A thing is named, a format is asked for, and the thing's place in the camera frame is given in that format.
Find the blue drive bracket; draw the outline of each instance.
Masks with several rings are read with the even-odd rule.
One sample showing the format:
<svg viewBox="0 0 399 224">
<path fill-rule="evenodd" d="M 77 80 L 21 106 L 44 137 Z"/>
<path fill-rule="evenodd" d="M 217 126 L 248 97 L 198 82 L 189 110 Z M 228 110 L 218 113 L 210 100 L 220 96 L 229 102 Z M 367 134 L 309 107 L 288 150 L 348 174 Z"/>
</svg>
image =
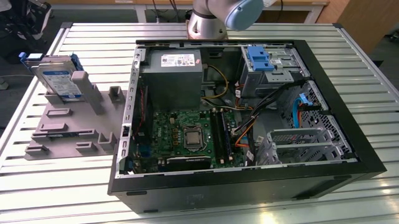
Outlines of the blue drive bracket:
<svg viewBox="0 0 399 224">
<path fill-rule="evenodd" d="M 253 71 L 273 71 L 274 66 L 270 64 L 269 55 L 261 46 L 246 47 L 246 57 L 252 63 Z"/>
</svg>

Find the yellow wire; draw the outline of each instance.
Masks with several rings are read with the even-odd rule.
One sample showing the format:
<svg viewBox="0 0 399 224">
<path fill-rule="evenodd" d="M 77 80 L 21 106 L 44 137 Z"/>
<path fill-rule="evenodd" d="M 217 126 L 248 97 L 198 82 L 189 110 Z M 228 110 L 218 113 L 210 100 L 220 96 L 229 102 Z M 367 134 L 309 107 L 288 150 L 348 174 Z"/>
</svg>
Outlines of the yellow wire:
<svg viewBox="0 0 399 224">
<path fill-rule="evenodd" d="M 201 97 L 202 99 L 214 99 L 217 97 L 221 97 L 225 94 L 225 92 L 228 90 L 228 81 L 226 81 L 226 78 L 225 78 L 224 74 L 221 73 L 221 71 L 213 65 L 208 64 L 208 67 L 212 67 L 216 70 L 216 72 L 221 75 L 224 82 L 225 82 L 225 88 L 224 88 L 222 93 L 217 94 L 216 96 Z"/>
<path fill-rule="evenodd" d="M 246 129 L 244 130 L 244 132 L 242 132 L 241 136 L 238 137 L 238 139 L 237 139 L 234 145 L 238 145 L 238 141 L 241 140 L 241 138 L 244 137 L 244 135 L 245 135 L 246 132 L 249 131 L 249 129 L 250 129 L 250 127 L 253 126 L 253 124 L 254 124 L 254 121 L 253 121 L 252 124 L 246 127 Z"/>
</svg>

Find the slotted metal table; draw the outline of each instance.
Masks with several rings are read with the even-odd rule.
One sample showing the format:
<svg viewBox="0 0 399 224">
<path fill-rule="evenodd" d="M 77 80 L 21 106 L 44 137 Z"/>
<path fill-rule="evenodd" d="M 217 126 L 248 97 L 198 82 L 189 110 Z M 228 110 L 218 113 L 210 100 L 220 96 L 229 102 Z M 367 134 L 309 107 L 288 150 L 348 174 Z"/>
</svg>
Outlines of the slotted metal table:
<svg viewBox="0 0 399 224">
<path fill-rule="evenodd" d="M 184 39 L 184 24 L 74 23 L 48 54 L 73 51 L 100 90 L 126 89 L 134 40 Z M 347 32 L 331 24 L 256 24 L 229 39 L 302 39 L 388 171 L 317 200 L 134 214 L 106 195 L 112 156 L 24 160 L 46 99 L 34 78 L 0 139 L 0 222 L 397 223 L 399 93 Z"/>
</svg>

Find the wooden desk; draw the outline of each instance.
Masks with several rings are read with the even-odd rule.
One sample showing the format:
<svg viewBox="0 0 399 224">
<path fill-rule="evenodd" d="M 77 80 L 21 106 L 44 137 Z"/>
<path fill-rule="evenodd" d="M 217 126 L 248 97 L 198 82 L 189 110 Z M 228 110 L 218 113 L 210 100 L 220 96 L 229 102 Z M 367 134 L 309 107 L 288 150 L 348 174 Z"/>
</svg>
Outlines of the wooden desk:
<svg viewBox="0 0 399 224">
<path fill-rule="evenodd" d="M 192 0 L 174 0 L 177 9 L 192 9 Z M 145 10 L 153 9 L 152 0 L 48 0 L 53 9 L 134 9 L 137 20 L 146 22 Z M 160 10 L 172 9 L 169 0 L 154 0 L 156 8 Z M 315 23 L 323 7 L 329 0 L 282 0 L 284 11 L 306 11 L 304 23 Z M 278 11 L 280 0 L 264 10 Z"/>
<path fill-rule="evenodd" d="M 137 13 L 138 22 L 146 22 L 145 10 L 153 9 L 152 0 L 133 0 L 134 10 Z M 177 9 L 192 9 L 192 0 L 174 0 Z M 156 8 L 172 9 L 169 0 L 154 0 Z M 308 11 L 304 23 L 316 23 L 323 7 L 327 6 L 329 0 L 282 0 L 284 11 Z M 272 6 L 265 7 L 264 10 L 280 10 L 280 0 Z"/>
</svg>

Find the blue latch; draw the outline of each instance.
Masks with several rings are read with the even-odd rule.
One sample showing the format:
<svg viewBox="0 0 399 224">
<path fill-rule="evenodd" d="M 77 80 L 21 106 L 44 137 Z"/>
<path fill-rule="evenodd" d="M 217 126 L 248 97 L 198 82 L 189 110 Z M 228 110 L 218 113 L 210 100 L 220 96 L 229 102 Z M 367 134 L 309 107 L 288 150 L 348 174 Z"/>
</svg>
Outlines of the blue latch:
<svg viewBox="0 0 399 224">
<path fill-rule="evenodd" d="M 274 67 L 268 60 L 268 53 L 264 51 L 264 48 L 261 46 L 248 46 L 246 56 L 248 60 L 252 62 L 253 71 L 274 70 Z"/>
<path fill-rule="evenodd" d="M 298 97 L 300 97 L 301 102 L 302 102 L 304 104 L 306 104 L 308 106 L 312 106 L 312 105 L 313 105 L 313 103 L 312 103 L 311 101 L 306 100 L 304 93 L 300 93 L 300 94 L 298 94 Z"/>
</svg>

